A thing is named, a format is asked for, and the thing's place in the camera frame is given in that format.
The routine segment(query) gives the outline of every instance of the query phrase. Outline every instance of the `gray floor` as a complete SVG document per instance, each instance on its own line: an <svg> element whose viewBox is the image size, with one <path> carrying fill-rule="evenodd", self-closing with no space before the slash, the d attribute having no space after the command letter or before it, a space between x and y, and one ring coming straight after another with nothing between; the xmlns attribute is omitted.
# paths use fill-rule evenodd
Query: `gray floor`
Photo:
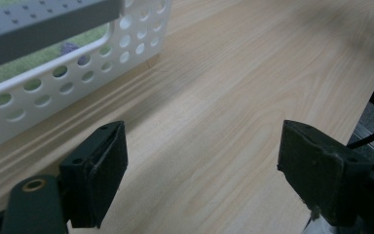
<svg viewBox="0 0 374 234"><path fill-rule="evenodd" d="M357 123L354 134L349 140L349 143L367 137L371 133L374 133L374 105L369 102ZM355 149L355 151L374 161L374 143L359 147Z"/></svg>

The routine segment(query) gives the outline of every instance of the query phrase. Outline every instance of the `tabletop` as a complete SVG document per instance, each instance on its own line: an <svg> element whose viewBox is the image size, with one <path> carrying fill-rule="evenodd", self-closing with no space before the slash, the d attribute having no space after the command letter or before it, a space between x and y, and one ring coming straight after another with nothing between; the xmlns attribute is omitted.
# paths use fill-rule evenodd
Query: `tabletop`
<svg viewBox="0 0 374 234"><path fill-rule="evenodd" d="M342 143L374 90L374 0L173 0L162 52L0 147L8 191L124 120L129 167L99 230L301 233L284 119Z"/></svg>

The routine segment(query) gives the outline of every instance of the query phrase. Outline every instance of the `light wood surface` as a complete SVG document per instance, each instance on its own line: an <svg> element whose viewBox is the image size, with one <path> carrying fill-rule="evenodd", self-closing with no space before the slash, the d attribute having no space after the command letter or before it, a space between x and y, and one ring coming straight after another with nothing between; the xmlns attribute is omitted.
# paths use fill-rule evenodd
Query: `light wood surface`
<svg viewBox="0 0 374 234"><path fill-rule="evenodd" d="M374 0L174 0L165 46L0 147L0 210L18 181L124 120L130 164L100 230L300 233L276 170L284 119L346 143L374 90Z"/></svg>

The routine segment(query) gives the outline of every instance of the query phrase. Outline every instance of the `white plastic basket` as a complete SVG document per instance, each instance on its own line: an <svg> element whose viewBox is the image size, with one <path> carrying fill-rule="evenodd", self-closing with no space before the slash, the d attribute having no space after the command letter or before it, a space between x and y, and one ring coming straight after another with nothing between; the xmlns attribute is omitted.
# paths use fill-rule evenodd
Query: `white plastic basket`
<svg viewBox="0 0 374 234"><path fill-rule="evenodd" d="M0 83L0 144L83 98L162 49L170 0L127 0L99 40ZM90 57L79 65L82 56ZM56 77L55 70L66 67ZM26 89L28 82L39 87Z"/></svg>

